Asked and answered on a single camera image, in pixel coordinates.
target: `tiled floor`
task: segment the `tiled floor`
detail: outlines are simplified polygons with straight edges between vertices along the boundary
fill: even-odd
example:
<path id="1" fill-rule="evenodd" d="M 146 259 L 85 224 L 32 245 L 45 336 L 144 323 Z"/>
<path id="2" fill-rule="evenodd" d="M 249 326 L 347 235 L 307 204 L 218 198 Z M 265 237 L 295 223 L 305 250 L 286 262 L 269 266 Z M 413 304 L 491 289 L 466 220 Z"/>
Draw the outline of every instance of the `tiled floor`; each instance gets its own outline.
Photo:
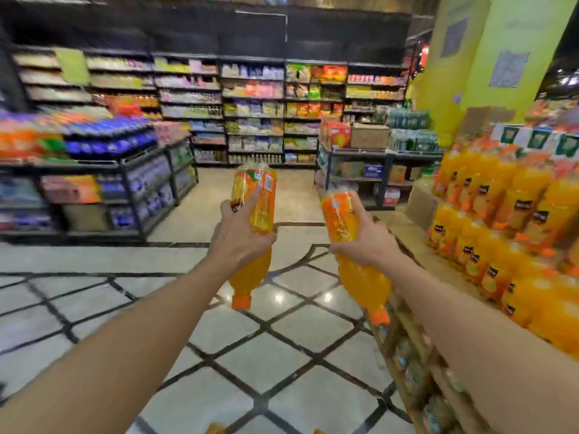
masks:
<path id="1" fill-rule="evenodd" d="M 203 434 L 210 423 L 241 434 L 414 432 L 360 308 L 339 283 L 325 227 L 278 233 L 251 310 L 232 310 L 232 288 L 221 287 L 130 434 Z M 0 247 L 3 398 L 188 271 L 206 246 Z"/>

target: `yellow wall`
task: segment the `yellow wall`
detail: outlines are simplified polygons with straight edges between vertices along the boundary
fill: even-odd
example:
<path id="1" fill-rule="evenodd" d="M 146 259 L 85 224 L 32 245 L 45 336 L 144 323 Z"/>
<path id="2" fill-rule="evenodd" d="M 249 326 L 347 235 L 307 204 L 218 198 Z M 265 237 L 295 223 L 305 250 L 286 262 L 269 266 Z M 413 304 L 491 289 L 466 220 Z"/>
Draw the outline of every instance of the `yellow wall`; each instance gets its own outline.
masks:
<path id="1" fill-rule="evenodd" d="M 517 111 L 514 122 L 523 121 L 576 2 L 492 0 L 460 108 L 465 111 L 469 106 L 504 106 Z M 503 51 L 530 52 L 517 88 L 489 86 L 495 62 Z"/>
<path id="2" fill-rule="evenodd" d="M 428 64 L 416 99 L 417 109 L 430 110 L 432 129 L 439 134 L 453 134 L 464 115 L 460 105 L 453 100 L 464 93 L 489 7 L 490 0 L 441 0 L 432 33 Z M 467 17 L 468 25 L 459 52 L 441 58 L 446 29 Z"/>

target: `wooden display stand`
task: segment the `wooden display stand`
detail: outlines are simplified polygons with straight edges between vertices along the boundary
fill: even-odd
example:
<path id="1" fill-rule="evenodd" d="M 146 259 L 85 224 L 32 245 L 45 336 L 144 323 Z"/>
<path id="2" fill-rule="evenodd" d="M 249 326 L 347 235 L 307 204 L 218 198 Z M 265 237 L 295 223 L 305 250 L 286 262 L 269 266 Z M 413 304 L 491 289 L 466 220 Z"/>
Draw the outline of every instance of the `wooden display stand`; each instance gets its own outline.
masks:
<path id="1" fill-rule="evenodd" d="M 476 287 L 463 280 L 460 273 L 452 269 L 445 259 L 439 257 L 435 250 L 425 245 L 426 233 L 414 225 L 402 212 L 380 213 L 378 219 L 395 236 L 401 249 L 417 264 L 428 270 L 441 282 L 454 286 L 459 291 L 483 301 L 483 297 L 478 293 Z M 423 333 L 415 323 L 412 312 L 404 299 L 394 291 L 390 298 L 390 304 L 395 315 L 391 317 L 391 325 L 386 338 L 382 338 L 378 328 L 371 323 L 368 315 L 366 315 L 366 321 L 386 361 L 388 371 L 394 379 L 405 409 L 414 423 L 416 433 L 428 434 L 423 423 L 422 407 L 424 401 L 416 399 L 408 392 L 403 383 L 402 374 L 393 361 L 396 343 L 405 334 L 409 336 L 416 347 L 421 364 L 430 373 L 431 381 L 425 385 L 428 388 L 426 390 L 428 394 L 439 394 L 438 389 L 440 390 L 452 406 L 456 419 L 466 434 L 492 434 L 488 423 L 477 412 L 469 396 L 461 394 L 451 387 L 446 378 L 445 369 L 447 367 L 452 368 L 452 366 L 447 365 L 435 346 L 425 342 Z"/>

